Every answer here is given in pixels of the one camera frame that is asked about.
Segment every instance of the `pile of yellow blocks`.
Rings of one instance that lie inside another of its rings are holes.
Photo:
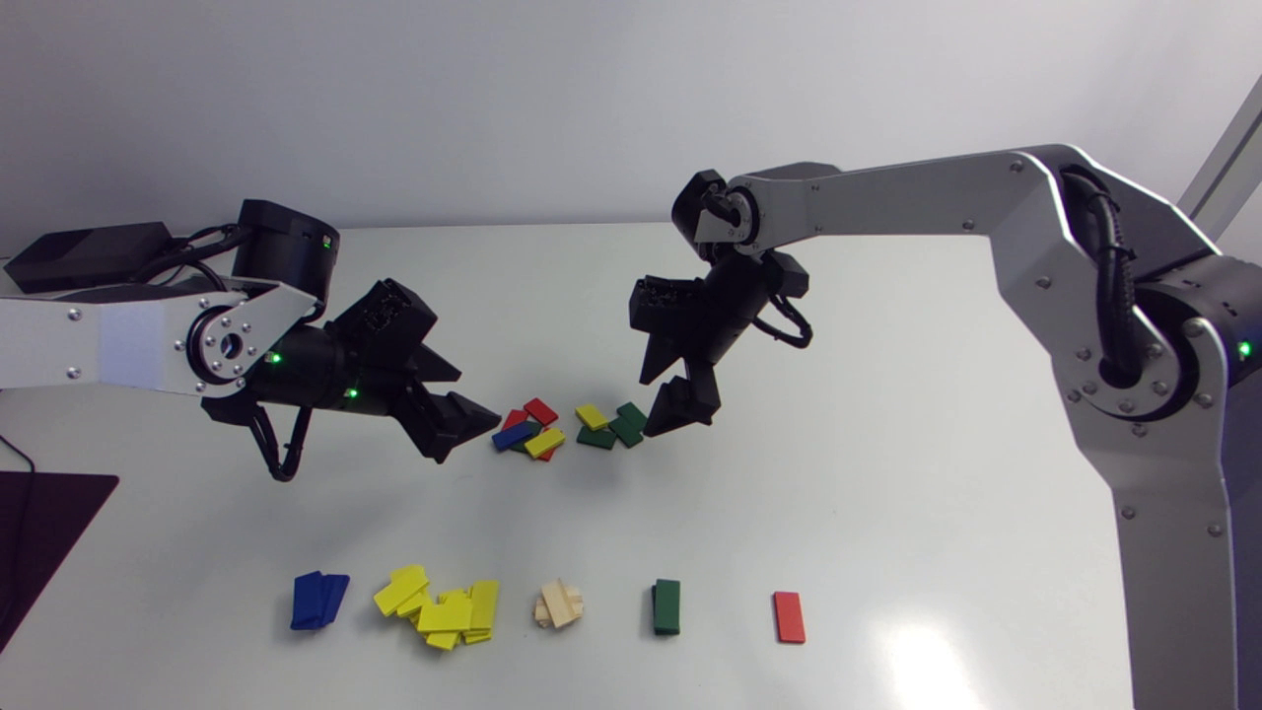
[[[466,644],[491,639],[498,598],[498,581],[478,580],[469,589],[439,594],[435,603],[425,569],[409,565],[390,573],[390,584],[372,595],[372,602],[384,617],[408,619],[429,646],[451,651],[462,638]]]

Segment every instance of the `white panel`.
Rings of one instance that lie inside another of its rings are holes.
[[[220,0],[0,8],[0,253],[220,223],[663,219],[688,177],[1074,143],[1177,197],[1262,3]]]
[[[0,396],[47,470],[122,483],[0,661],[5,707],[1129,707],[1111,497],[1074,448],[1047,357],[977,237],[814,240],[805,351],[748,332],[723,409],[551,464],[482,439],[435,467],[389,420],[321,412],[270,480],[244,430],[122,388]],[[336,314],[394,276],[434,308],[454,388],[506,412],[627,400],[636,277],[703,266],[666,224],[347,235]],[[278,429],[292,416],[278,412]],[[15,459],[0,465],[19,467]],[[440,657],[371,594],[427,565],[435,591],[501,580],[492,642]],[[338,620],[288,629],[294,576],[351,575]],[[586,617],[540,629],[543,583]],[[683,581],[683,634],[647,617]],[[770,595],[803,595],[777,646]]]

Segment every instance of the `white wall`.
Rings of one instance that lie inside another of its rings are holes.
[[[678,188],[1076,143],[1177,198],[1256,0],[0,4],[0,253],[266,197],[341,227],[665,218]]]

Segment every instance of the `green wooden block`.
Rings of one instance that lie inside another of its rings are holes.
[[[539,422],[534,421],[534,420],[526,420],[525,424],[530,428],[530,431],[534,433],[534,434],[530,435],[530,439],[534,439],[534,438],[539,436],[539,433],[544,431],[544,426],[540,425]],[[530,439],[519,441],[517,444],[514,444],[509,449],[511,449],[514,451],[520,451],[520,453],[525,454],[526,453],[526,441],[530,441]]]
[[[641,412],[634,402],[627,402],[626,405],[618,407],[618,417],[631,422],[635,431],[644,431],[644,426],[649,424],[649,417],[645,417],[644,412]]]
[[[583,428],[578,431],[578,443],[586,444],[588,446],[599,446],[601,449],[613,449],[613,443],[618,440],[618,435],[604,429],[599,431],[592,431]]]
[[[627,449],[631,449],[636,444],[644,441],[644,435],[640,434],[640,430],[622,417],[610,422],[610,430],[622,440],[622,444],[627,445]]]
[[[652,633],[679,636],[679,580],[652,585]]]

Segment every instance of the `yellow wooden block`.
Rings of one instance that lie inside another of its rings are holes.
[[[425,637],[425,643],[433,646],[434,648],[442,648],[443,651],[451,651],[456,648],[456,644],[461,641],[461,632],[442,632],[432,633]]]
[[[599,431],[610,426],[610,421],[596,409],[596,405],[583,405],[578,410],[574,410],[574,414],[592,431]]]
[[[425,607],[416,618],[416,631],[432,634],[434,632],[467,632],[473,618],[473,603],[464,597],[464,590],[445,593],[445,600]]]
[[[526,454],[531,459],[538,459],[565,443],[565,433],[560,430],[544,430],[539,436],[526,443]]]
[[[469,589],[469,600],[473,603],[473,615],[469,618],[471,629],[495,628],[495,605],[500,599],[500,583],[497,580],[478,580]]]
[[[375,602],[377,609],[381,610],[381,615],[389,617],[399,609],[400,604],[406,602],[418,591],[425,589],[428,585],[429,579],[425,576],[424,567],[420,565],[401,567],[390,573],[390,584],[387,584],[381,591],[374,594],[372,602]]]
[[[399,614],[400,617],[411,617],[433,603],[434,600],[429,598],[429,585],[425,585],[420,589],[420,591],[409,597],[406,602],[400,604],[399,608],[395,609],[395,614]]]

